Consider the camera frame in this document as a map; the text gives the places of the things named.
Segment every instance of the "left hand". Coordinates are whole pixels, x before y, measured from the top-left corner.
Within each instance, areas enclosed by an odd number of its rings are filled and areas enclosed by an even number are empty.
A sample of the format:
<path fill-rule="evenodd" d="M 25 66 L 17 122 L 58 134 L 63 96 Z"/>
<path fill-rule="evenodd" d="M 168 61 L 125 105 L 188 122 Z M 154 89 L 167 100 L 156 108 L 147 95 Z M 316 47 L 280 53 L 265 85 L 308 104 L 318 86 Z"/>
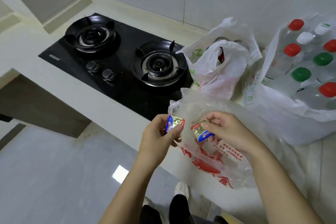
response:
<path fill-rule="evenodd" d="M 154 171 L 161 164 L 170 145 L 176 147 L 175 141 L 181 142 L 179 137 L 183 130 L 182 126 L 176 126 L 166 135 L 164 134 L 168 117 L 168 114 L 155 116 L 142 134 L 136 162 L 149 171 Z"/>

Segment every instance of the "stove knob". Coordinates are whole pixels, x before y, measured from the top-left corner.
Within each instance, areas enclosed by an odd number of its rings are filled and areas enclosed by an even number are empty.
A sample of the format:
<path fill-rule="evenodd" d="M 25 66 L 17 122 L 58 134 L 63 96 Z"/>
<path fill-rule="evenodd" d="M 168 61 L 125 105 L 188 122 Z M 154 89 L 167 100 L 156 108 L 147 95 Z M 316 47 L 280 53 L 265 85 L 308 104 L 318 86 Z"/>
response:
<path fill-rule="evenodd" d="M 99 66 L 94 61 L 89 61 L 86 64 L 86 68 L 89 71 L 89 73 L 97 73 L 99 70 Z"/>
<path fill-rule="evenodd" d="M 104 72 L 102 73 L 102 76 L 104 78 L 104 81 L 107 81 L 107 82 L 113 81 L 114 78 L 116 77 L 111 69 L 104 70 Z"/>

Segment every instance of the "translucent plastic bag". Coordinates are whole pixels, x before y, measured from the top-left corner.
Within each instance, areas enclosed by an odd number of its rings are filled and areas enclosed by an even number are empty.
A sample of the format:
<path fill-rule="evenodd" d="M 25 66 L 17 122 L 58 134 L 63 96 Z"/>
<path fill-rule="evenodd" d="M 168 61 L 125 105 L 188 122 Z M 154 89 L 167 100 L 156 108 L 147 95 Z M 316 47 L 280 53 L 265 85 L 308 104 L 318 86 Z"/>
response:
<path fill-rule="evenodd" d="M 302 18 L 310 30 L 319 23 L 336 20 L 336 17 L 312 15 Z M 275 132 L 293 145 L 306 144 L 336 131 L 336 110 L 314 110 L 300 100 L 292 100 L 277 90 L 263 85 L 279 43 L 276 33 L 265 51 L 265 57 L 246 70 L 242 76 L 243 103 L 245 107 L 271 124 Z M 336 38 L 336 28 L 332 28 Z"/>
<path fill-rule="evenodd" d="M 215 42 L 219 37 L 226 37 L 231 41 Z M 233 42 L 234 40 L 241 40 L 247 45 L 247 49 Z M 180 52 L 184 53 L 198 89 L 207 95 L 226 99 L 232 97 L 235 85 L 246 67 L 261 58 L 252 31 L 233 17 L 226 18 L 196 43 L 177 53 Z M 224 61 L 218 65 L 218 56 L 222 53 Z"/>
<path fill-rule="evenodd" d="M 182 88 L 181 91 L 182 99 L 177 102 L 171 101 L 168 113 L 185 119 L 182 142 L 178 146 L 196 167 L 217 177 L 225 186 L 235 189 L 256 187 L 252 168 L 243 154 L 234 148 L 229 149 L 230 146 L 226 147 L 227 144 L 223 140 L 217 146 L 207 140 L 198 143 L 190 129 L 193 122 L 199 122 L 210 111 L 229 112 L 236 115 L 266 144 L 284 165 L 296 185 L 305 193 L 305 174 L 296 154 L 272 132 L 272 128 L 264 120 L 229 100 L 216 99 L 187 88 Z"/>

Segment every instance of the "gas stove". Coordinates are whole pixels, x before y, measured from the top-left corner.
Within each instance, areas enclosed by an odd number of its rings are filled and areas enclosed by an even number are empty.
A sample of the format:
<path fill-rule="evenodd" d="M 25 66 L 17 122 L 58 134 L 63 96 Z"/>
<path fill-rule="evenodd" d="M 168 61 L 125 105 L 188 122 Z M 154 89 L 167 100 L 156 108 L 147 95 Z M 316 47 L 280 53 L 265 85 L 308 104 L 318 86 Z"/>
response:
<path fill-rule="evenodd" d="M 152 120 L 193 82 L 184 55 L 176 54 L 182 47 L 95 13 L 39 57 Z"/>

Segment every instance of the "candy wrapper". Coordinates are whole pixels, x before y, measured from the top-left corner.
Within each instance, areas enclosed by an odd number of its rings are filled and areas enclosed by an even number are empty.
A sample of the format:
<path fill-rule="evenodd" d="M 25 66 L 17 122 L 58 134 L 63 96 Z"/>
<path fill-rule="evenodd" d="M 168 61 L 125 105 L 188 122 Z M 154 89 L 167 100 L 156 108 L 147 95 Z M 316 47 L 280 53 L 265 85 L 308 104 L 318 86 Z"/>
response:
<path fill-rule="evenodd" d="M 201 142 L 205 139 L 207 139 L 210 136 L 213 136 L 213 133 L 210 133 L 205 128 L 203 128 L 200 124 L 196 124 L 195 126 L 191 127 L 191 130 L 195 134 L 197 141 Z"/>
<path fill-rule="evenodd" d="M 169 115 L 167 124 L 166 124 L 166 133 L 168 133 L 169 130 L 172 130 L 175 126 L 180 125 L 184 127 L 185 122 L 186 121 L 182 118 Z"/>

